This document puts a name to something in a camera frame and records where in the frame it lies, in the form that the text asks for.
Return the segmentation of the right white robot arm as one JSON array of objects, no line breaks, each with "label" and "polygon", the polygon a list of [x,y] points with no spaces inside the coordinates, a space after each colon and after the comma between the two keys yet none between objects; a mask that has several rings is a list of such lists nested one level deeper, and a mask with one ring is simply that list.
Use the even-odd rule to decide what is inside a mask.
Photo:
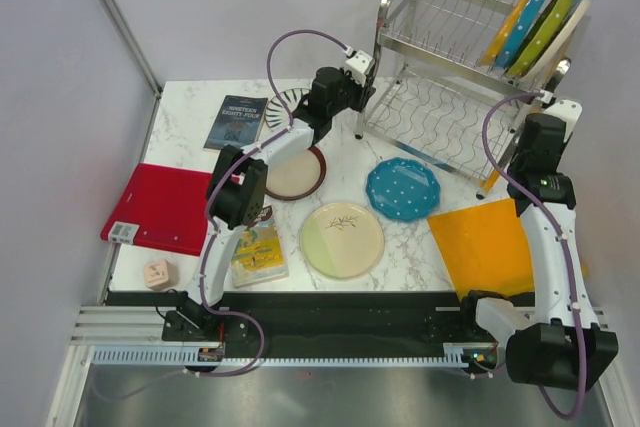
[{"label": "right white robot arm", "polygon": [[566,129],[558,117],[528,115],[507,169],[507,192],[530,251],[533,316],[502,294],[472,290],[461,301],[457,324],[469,340],[490,334],[504,347],[513,382],[588,391],[616,357],[618,340],[601,328],[586,292],[573,184],[557,170]]}]

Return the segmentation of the stainless steel dish rack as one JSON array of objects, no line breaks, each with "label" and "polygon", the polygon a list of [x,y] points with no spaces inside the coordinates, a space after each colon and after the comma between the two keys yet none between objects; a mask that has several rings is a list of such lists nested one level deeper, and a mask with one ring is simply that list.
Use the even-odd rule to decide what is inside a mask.
[{"label": "stainless steel dish rack", "polygon": [[571,65],[565,47],[530,81],[511,80],[480,60],[512,10],[505,0],[381,0],[374,34],[376,61],[394,58],[397,73],[377,76],[376,96],[359,114],[366,134],[477,186],[485,198],[498,174],[483,150],[506,166],[524,117],[536,104],[513,101],[484,128],[504,97],[532,88],[556,90]]}]

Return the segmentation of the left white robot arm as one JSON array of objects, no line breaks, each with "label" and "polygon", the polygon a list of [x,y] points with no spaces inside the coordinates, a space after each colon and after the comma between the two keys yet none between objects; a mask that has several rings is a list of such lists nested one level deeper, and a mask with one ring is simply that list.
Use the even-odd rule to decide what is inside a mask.
[{"label": "left white robot arm", "polygon": [[279,99],[287,120],[270,137],[243,148],[226,146],[221,150],[205,208],[213,231],[203,246],[199,272],[193,277],[200,302],[195,303],[185,292],[180,294],[177,309],[165,315],[163,341],[211,339],[223,316],[253,320],[247,314],[219,311],[214,306],[223,297],[237,243],[263,208],[268,170],[322,140],[339,113],[362,111],[375,92],[374,79],[374,74],[354,67],[322,67],[294,110],[288,109],[284,98]]}]

